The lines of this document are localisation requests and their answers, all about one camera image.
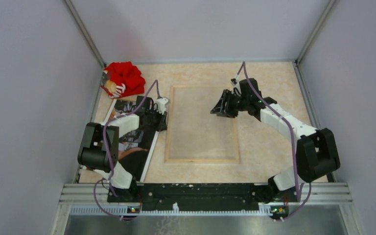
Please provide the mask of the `large glossy photo print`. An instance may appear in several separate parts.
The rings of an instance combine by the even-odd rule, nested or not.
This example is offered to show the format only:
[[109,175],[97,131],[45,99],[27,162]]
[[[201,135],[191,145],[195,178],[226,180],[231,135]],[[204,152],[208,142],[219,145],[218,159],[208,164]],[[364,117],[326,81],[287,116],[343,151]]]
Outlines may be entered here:
[[159,135],[157,129],[158,125],[144,116],[138,129],[119,138],[118,163],[139,182],[143,182],[146,178]]

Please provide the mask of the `wooden picture frame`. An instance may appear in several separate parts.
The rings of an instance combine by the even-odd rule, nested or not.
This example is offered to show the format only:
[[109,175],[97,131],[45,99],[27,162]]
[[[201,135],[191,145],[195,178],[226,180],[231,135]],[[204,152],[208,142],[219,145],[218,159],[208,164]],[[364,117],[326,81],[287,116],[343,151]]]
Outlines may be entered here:
[[239,162],[236,120],[211,114],[225,89],[225,86],[171,87],[165,161]]

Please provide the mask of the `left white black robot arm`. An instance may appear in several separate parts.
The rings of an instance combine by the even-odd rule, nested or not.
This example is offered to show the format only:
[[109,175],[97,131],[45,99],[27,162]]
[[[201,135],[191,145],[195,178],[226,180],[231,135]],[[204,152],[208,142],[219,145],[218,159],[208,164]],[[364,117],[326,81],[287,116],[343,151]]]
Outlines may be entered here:
[[117,100],[104,122],[89,122],[78,163],[101,175],[108,202],[137,202],[161,131],[167,130],[169,98]]

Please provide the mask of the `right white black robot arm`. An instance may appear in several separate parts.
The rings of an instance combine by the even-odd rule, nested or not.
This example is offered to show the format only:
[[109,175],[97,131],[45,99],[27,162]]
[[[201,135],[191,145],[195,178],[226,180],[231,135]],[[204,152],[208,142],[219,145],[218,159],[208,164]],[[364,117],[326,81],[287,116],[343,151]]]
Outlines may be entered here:
[[265,123],[292,145],[292,166],[268,179],[262,201],[280,202],[287,190],[300,188],[340,168],[340,159],[333,132],[317,129],[303,123],[284,110],[271,97],[262,97],[255,79],[237,81],[232,79],[233,89],[225,89],[211,109],[210,114],[218,117],[235,118],[239,112],[247,112]]

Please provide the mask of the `red cloth toy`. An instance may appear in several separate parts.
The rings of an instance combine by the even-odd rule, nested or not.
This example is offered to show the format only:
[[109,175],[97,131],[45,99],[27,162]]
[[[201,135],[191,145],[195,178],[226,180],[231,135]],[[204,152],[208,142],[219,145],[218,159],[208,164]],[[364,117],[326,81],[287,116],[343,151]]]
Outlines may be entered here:
[[145,84],[141,71],[131,62],[112,62],[102,72],[101,88],[111,99],[143,94]]

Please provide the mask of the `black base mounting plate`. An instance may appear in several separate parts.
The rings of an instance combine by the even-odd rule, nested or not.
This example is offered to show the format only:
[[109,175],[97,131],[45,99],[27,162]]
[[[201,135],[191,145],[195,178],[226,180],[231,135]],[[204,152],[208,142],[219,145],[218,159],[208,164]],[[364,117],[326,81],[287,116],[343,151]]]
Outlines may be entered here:
[[260,203],[296,202],[293,189],[254,183],[159,184],[138,183],[129,189],[109,190],[109,203],[141,203],[143,211],[183,212],[257,211]]

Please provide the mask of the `aluminium front rail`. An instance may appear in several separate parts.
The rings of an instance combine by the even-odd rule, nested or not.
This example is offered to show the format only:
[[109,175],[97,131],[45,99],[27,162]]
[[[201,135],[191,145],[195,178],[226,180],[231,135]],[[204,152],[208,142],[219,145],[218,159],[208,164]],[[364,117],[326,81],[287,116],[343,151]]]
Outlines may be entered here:
[[65,184],[52,228],[62,235],[68,217],[136,216],[269,216],[285,220],[293,206],[338,206],[350,235],[362,234],[346,183],[312,183],[298,194],[294,189],[275,191],[264,183],[138,183],[130,189],[110,190],[106,184]]

